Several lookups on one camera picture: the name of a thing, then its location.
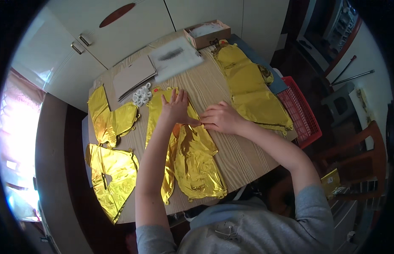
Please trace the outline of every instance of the cardboard box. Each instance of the cardboard box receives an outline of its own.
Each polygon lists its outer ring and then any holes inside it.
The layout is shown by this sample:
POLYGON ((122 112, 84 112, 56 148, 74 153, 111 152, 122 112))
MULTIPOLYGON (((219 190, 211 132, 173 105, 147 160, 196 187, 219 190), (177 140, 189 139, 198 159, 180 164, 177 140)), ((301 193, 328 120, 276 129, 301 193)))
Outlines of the cardboard box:
POLYGON ((191 45, 194 46, 194 48, 196 48, 197 50, 200 50, 202 48, 211 46, 211 45, 215 45, 218 43, 218 41, 223 40, 223 39, 229 39, 231 37, 231 28, 229 26, 227 26, 226 24, 222 23, 221 21, 219 21, 218 19, 215 20, 211 20, 211 21, 207 21, 205 23, 218 23, 220 24, 224 29, 217 31, 217 32, 213 32, 207 35, 203 35, 197 38, 193 38, 189 32, 197 27, 202 26, 204 23, 200 23, 198 25, 194 25, 194 26, 189 26, 187 28, 184 28, 184 35, 186 37, 186 39, 191 43, 191 45))

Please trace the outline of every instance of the red oval decoration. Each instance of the red oval decoration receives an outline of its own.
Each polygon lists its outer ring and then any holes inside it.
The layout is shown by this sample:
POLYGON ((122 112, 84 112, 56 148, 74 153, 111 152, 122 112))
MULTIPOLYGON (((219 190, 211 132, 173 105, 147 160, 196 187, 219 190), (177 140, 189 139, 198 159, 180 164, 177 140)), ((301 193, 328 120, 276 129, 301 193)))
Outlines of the red oval decoration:
POLYGON ((107 18, 105 18, 101 24, 99 25, 100 28, 105 27, 111 23, 113 23, 115 20, 119 19, 122 17, 125 13, 129 12, 133 7, 135 6, 134 3, 124 5, 123 7, 115 10, 113 13, 108 15, 107 18))

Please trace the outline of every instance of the red plastic basket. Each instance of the red plastic basket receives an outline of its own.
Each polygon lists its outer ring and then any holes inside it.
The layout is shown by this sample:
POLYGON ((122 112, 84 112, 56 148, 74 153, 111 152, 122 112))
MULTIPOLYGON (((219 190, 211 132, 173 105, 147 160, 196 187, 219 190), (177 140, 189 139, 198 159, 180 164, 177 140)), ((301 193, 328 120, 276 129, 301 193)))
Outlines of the red plastic basket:
POLYGON ((297 139, 301 149, 310 145, 322 136, 320 126, 311 111, 306 99, 291 76, 283 77, 282 80, 288 89, 277 94, 286 107, 293 120, 293 126, 297 132, 297 139))

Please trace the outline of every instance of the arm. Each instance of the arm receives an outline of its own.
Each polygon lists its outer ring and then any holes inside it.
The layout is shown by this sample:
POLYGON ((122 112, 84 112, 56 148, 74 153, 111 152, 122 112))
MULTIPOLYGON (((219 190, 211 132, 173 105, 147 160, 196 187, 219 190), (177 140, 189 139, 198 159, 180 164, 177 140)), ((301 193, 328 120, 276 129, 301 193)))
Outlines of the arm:
POLYGON ((245 137, 260 146, 292 175, 295 195, 307 186, 321 185, 311 160, 296 145, 240 116, 226 102, 209 106, 201 115, 205 129, 245 137))
POLYGON ((143 154, 136 177, 135 222, 136 227, 160 225, 170 230, 164 203, 160 194, 167 147, 176 123, 199 125, 200 122, 187 115, 187 92, 174 89, 170 103, 162 95, 162 113, 143 154))

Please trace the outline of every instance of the fingers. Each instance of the fingers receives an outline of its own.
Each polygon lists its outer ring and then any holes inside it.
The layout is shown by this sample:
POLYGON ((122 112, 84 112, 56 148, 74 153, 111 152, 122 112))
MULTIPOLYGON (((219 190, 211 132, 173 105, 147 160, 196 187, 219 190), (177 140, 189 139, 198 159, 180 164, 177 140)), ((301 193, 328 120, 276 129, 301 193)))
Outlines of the fingers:
POLYGON ((202 118, 200 119, 200 122, 203 123, 204 125, 205 125, 205 124, 215 124, 216 120, 217 120, 216 117, 214 117, 214 116, 209 116, 209 117, 202 117, 202 118))
POLYGON ((221 100, 218 104, 222 105, 222 106, 228 106, 228 103, 226 103, 225 101, 221 100))
POLYGON ((220 131, 220 128, 215 124, 204 124, 204 129, 220 131))
POLYGON ((189 100, 189 96, 187 95, 187 91, 184 91, 182 102, 187 103, 189 100))
POLYGON ((216 110, 208 110, 200 114, 200 117, 209 117, 209 116, 215 116, 217 114, 216 110))
POLYGON ((201 122, 199 120, 191 118, 190 116, 187 117, 187 123, 194 127, 201 125, 201 122))
POLYGON ((184 90, 180 89, 179 94, 177 94, 176 102, 181 102, 183 100, 184 90))
POLYGON ((208 111, 208 110, 215 110, 215 109, 217 109, 217 110, 219 110, 219 109, 222 109, 222 105, 219 105, 219 104, 212 104, 212 105, 209 105, 205 110, 206 111, 208 111))
POLYGON ((176 89, 172 90, 172 95, 170 97, 170 102, 174 102, 176 100, 176 89))
POLYGON ((168 104, 168 102, 167 102, 167 100, 166 100, 166 98, 164 97, 163 94, 162 94, 161 98, 162 98, 162 105, 168 104))

